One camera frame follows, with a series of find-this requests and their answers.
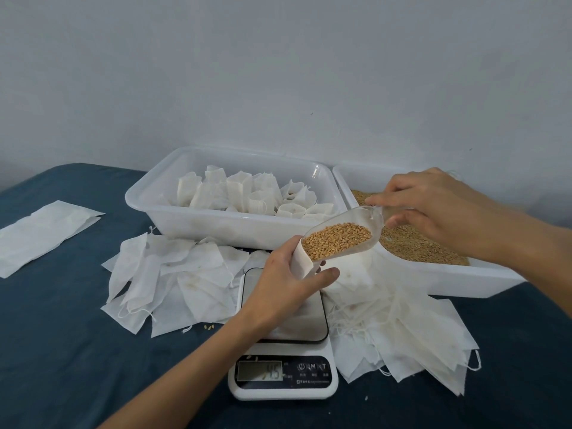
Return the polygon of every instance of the blue fabric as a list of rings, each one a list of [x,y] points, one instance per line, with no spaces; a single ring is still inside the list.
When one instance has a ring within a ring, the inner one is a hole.
[[[55,200],[106,213],[0,279],[1,428],[95,427],[213,333],[199,325],[151,339],[147,319],[134,336],[100,310],[109,280],[100,264],[152,224],[124,200],[142,175],[65,165],[0,193],[0,228]],[[240,403],[225,379],[190,427],[571,427],[572,321],[529,284],[453,302],[482,348],[465,397],[425,372],[401,383],[376,372],[341,380],[321,402]]]

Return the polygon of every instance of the clear plastic scoop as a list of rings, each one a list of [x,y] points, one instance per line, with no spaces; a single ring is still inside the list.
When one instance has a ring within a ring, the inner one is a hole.
[[[348,254],[361,253],[369,250],[379,241],[379,238],[382,235],[383,223],[401,209],[403,208],[360,206],[336,215],[335,217],[312,227],[306,232],[304,238],[308,237],[312,233],[323,230],[326,227],[343,223],[353,223],[364,226],[370,231],[371,237],[367,241],[316,261],[312,261],[310,259],[309,255],[304,251],[304,247],[302,247],[302,240],[300,240],[294,250],[294,254],[292,255],[290,271],[298,280],[301,280],[310,274],[314,274],[320,267],[320,263],[324,260],[335,259],[336,257],[347,256]]]

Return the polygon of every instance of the digital kitchen scale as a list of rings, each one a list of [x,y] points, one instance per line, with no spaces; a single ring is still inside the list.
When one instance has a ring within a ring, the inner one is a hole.
[[[261,273],[252,268],[243,276],[237,311]],[[236,361],[228,387],[239,400],[326,399],[336,392],[338,371],[320,292]]]

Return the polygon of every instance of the white plastic tray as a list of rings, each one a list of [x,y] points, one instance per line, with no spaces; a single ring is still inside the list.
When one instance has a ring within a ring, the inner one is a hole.
[[[199,146],[182,147],[171,152],[125,193],[125,201],[130,207],[146,212],[164,235],[195,240],[212,236],[225,244],[242,248],[274,250],[292,236],[304,235],[316,225],[311,220],[164,205],[164,199],[176,203],[181,176],[196,172],[204,178],[207,165],[223,167],[226,175],[240,170],[252,174],[272,172],[280,186],[290,179],[304,182],[316,193],[319,203],[333,203],[338,212],[347,210],[332,172],[325,165],[303,159]]]
[[[352,189],[380,192],[395,173],[408,171],[394,167],[340,164],[333,168],[333,175],[348,207],[356,208],[358,202]],[[487,298],[525,281],[511,269],[477,259],[469,259],[471,266],[440,265],[401,259],[379,243],[374,250],[390,261],[392,268],[405,281],[427,289],[432,295]]]

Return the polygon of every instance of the grain pile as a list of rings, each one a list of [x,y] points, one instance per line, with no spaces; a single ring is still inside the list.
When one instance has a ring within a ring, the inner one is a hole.
[[[371,238],[371,232],[354,223],[334,224],[302,239],[302,248],[315,262],[338,254]]]
[[[352,194],[360,206],[371,195],[357,190],[352,190]],[[413,262],[469,266],[466,257],[424,237],[413,226],[400,226],[395,229],[383,227],[379,242],[383,248],[401,259]]]

